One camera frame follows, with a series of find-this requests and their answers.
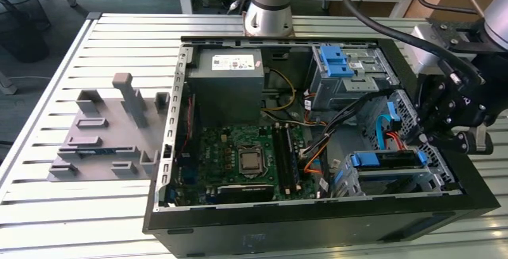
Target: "green motherboard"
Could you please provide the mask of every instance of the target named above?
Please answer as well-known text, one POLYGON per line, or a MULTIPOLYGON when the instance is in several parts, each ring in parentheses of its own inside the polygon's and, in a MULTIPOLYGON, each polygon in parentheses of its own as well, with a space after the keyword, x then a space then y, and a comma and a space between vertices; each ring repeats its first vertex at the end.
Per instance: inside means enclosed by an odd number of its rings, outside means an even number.
MULTIPOLYGON (((212 204, 210 194, 225 185, 272 185, 273 201, 314 198, 313 177, 300 179, 298 191, 281 192, 272 126, 202 128, 198 141, 197 181, 182 185, 188 205, 212 204)), ((288 129, 294 151, 304 147, 298 126, 288 129)))

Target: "table leg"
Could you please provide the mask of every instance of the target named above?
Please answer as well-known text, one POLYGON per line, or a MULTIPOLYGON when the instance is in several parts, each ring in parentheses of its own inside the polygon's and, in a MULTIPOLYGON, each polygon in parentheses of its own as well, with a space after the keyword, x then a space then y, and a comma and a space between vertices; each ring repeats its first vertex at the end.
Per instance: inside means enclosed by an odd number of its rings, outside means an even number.
POLYGON ((180 0, 181 13, 192 14, 192 0, 180 0))
POLYGON ((72 8, 77 6, 77 0, 66 0, 66 3, 72 8))
POLYGON ((321 2, 321 9, 328 10, 330 8, 330 1, 322 0, 321 2))
POLYGON ((409 9, 413 0, 398 0, 390 11, 389 18, 404 18, 406 10, 409 9))

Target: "power supply label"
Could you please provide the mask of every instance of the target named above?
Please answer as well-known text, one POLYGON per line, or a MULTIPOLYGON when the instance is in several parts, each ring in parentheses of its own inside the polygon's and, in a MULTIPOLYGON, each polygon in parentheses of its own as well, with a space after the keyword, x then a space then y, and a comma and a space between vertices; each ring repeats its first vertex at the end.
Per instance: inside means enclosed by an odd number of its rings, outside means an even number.
POLYGON ((253 70, 253 55, 214 55, 212 57, 212 70, 253 70))

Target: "floor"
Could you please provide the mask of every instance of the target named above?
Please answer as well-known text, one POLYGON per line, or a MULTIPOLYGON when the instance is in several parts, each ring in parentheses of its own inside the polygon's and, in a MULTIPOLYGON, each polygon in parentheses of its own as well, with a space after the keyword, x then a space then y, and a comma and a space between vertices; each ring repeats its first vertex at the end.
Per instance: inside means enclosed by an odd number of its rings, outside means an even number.
MULTIPOLYGON (((22 64, 0 47, 0 69, 6 77, 52 77, 88 12, 181 13, 178 0, 77 0, 76 8, 70 8, 65 0, 38 1, 52 23, 50 28, 42 33, 50 53, 37 63, 22 64)), ((292 9, 294 15, 326 14, 321 10, 318 1, 294 1, 292 9)), ((209 0, 206 8, 202 7, 201 0, 194 0, 196 14, 225 14, 225 12, 220 0, 209 0)), ((16 95, 0 95, 0 141, 14 141, 49 80, 16 78, 10 81, 16 84, 18 91, 16 95)), ((0 163, 8 151, 9 146, 0 145, 0 163)))

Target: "blue plastic latch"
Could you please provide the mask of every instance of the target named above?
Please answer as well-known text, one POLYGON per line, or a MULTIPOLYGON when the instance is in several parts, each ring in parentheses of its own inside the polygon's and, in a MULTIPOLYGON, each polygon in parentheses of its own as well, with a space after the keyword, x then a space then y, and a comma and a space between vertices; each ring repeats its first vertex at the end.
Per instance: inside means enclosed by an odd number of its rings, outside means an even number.
POLYGON ((336 176, 334 176, 334 180, 333 180, 333 183, 336 184, 340 180, 340 178, 342 177, 342 174, 344 174, 344 171, 340 171, 336 176))
POLYGON ((400 116, 397 114, 397 111, 394 110, 394 105, 393 102, 388 102, 388 112, 389 112, 389 117, 393 121, 400 121, 400 116))
POLYGON ((422 151, 418 151, 418 152, 416 153, 416 155, 418 156, 418 159, 420 159, 421 164, 422 164, 424 166, 426 166, 428 161, 426 161, 426 155, 425 155, 425 153, 424 153, 422 151))
POLYGON ((321 166, 321 161, 318 159, 316 159, 313 162, 312 162, 312 168, 316 167, 316 166, 321 166))
POLYGON ((378 166, 380 161, 377 159, 376 153, 357 153, 360 159, 360 164, 362 167, 378 166))
POLYGON ((329 77, 352 77, 354 72, 348 65, 348 56, 338 46, 321 46, 321 58, 329 77))
POLYGON ((357 155, 350 156, 352 166, 357 167, 360 165, 360 159, 357 158, 357 155))

